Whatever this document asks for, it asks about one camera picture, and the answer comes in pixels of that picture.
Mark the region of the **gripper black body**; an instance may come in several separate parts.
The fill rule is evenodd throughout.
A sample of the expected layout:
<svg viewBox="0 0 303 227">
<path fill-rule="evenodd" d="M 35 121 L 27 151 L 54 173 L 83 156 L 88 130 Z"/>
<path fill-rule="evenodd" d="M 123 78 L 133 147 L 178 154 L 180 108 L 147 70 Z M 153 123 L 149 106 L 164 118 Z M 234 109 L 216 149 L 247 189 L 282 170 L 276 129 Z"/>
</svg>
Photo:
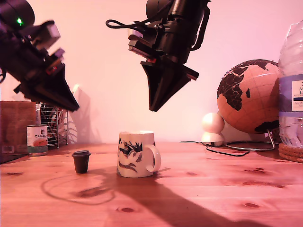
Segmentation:
<svg viewBox="0 0 303 227">
<path fill-rule="evenodd" d="M 155 69 L 173 68 L 177 73 L 196 80 L 198 73 L 185 66 L 189 53 L 196 47 L 198 20 L 181 17 L 163 18 L 154 21 L 143 32 L 129 31 L 129 50 L 144 57 L 142 62 L 145 71 L 147 67 Z"/>
</svg>

